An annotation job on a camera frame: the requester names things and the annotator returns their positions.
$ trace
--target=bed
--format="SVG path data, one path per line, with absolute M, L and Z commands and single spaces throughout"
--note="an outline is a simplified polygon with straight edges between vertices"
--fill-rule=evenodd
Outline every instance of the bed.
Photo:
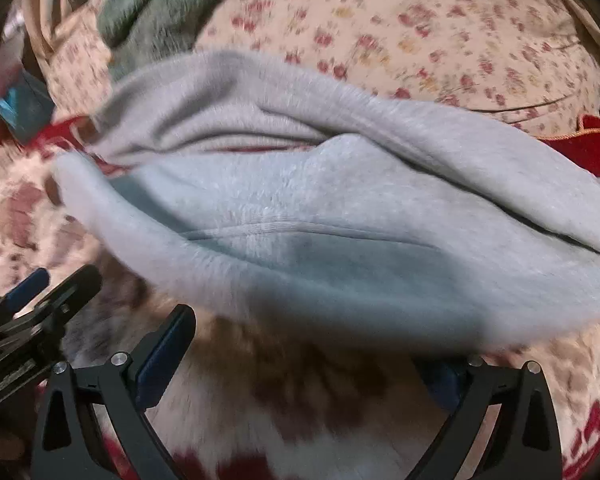
M 45 69 L 58 121 L 88 114 L 110 92 L 109 51 L 95 26 L 103 1 L 74 12 Z M 465 107 L 541 139 L 572 134 L 577 117 L 600 106 L 600 38 L 573 0 L 225 0 L 196 49 L 226 46 L 279 56 L 380 96 Z M 148 288 L 50 202 L 49 164 L 33 153 L 0 182 L 0 295 L 38 266 L 56 284 L 96 262 L 103 293 L 81 314 L 82 329 L 70 329 L 66 348 L 79 366 L 132 348 L 177 298 Z M 196 315 L 192 348 L 149 414 L 190 479 L 404 478 L 446 417 L 408 356 L 318 348 L 200 309 Z M 579 478 L 600 450 L 600 320 L 484 357 L 542 365 L 563 477 Z M 494 416 L 462 478 L 477 465 Z M 124 478 L 133 478 L 114 440 L 110 451 Z

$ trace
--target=green object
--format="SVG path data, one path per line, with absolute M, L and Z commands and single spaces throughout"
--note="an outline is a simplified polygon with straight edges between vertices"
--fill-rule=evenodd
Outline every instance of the green object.
M 107 0 L 98 30 L 112 51 L 113 81 L 141 66 L 192 49 L 221 0 Z

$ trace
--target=silver screw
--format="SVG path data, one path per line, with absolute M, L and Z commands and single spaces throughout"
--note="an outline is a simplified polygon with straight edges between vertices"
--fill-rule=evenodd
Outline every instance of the silver screw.
M 479 355 L 470 355 L 466 361 L 469 363 L 469 366 L 482 366 L 484 364 L 484 361 Z
M 61 373 L 63 373 L 66 370 L 67 366 L 68 365 L 67 365 L 66 361 L 59 361 L 56 364 L 54 364 L 53 371 L 55 374 L 60 375 Z
M 111 364 L 114 366 L 122 366 L 124 363 L 126 363 L 127 359 L 128 356 L 124 352 L 118 352 L 117 354 L 113 354 L 113 357 L 111 358 Z
M 529 370 L 533 374 L 539 374 L 542 371 L 542 368 L 535 361 L 529 361 L 526 364 L 526 369 Z

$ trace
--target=light gray garment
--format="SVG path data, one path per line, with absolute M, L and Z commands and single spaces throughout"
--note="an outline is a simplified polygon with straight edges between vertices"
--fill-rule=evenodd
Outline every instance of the light gray garment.
M 356 346 L 467 351 L 600 316 L 600 182 L 519 130 L 385 100 L 259 54 L 117 87 L 54 175 L 123 263 L 232 319 Z M 312 150 L 208 153 L 318 144 Z

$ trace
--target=green plush blanket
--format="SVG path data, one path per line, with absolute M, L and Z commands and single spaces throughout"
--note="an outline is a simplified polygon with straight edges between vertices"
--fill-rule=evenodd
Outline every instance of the green plush blanket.
M 112 50 L 114 81 L 136 68 L 193 47 L 221 0 L 107 0 L 98 30 Z

